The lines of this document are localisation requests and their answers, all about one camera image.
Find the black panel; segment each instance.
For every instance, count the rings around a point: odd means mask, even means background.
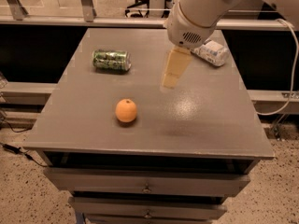
[[[247,89],[290,89],[295,55],[291,32],[223,31],[223,34]],[[299,89],[297,79],[294,89]]]
[[[86,27],[0,26],[0,71],[8,81],[57,83]]]

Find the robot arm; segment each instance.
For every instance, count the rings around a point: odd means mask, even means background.
[[[242,0],[178,0],[167,20],[172,43],[187,49],[198,48],[216,28],[218,20]],[[299,28],[299,0],[263,0]]]

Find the green can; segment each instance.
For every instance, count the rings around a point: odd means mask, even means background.
[[[125,50],[103,50],[93,52],[93,65],[100,69],[128,71],[131,67],[130,54]]]

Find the drawer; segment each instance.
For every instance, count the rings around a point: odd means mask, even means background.
[[[138,217],[105,217],[99,215],[85,215],[92,223],[96,224],[212,224],[210,220],[186,219],[157,219],[150,220]]]
[[[164,173],[48,168],[45,176],[60,190],[234,197],[247,175]]]
[[[143,219],[172,218],[187,220],[218,219],[226,209],[221,205],[143,201],[130,199],[100,199],[72,197],[69,203],[77,212],[87,215],[139,217]]]

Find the terrazzo floor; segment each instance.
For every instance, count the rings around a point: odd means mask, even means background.
[[[0,130],[0,142],[21,147],[29,132],[13,133],[4,128]],[[298,126],[284,124],[281,135],[284,141],[268,134],[276,157],[261,161],[251,171],[251,182],[225,202],[228,212],[214,224],[299,223]],[[68,192],[57,190],[49,182],[42,167],[0,148],[0,223],[74,224],[75,213],[67,203],[68,197]]]

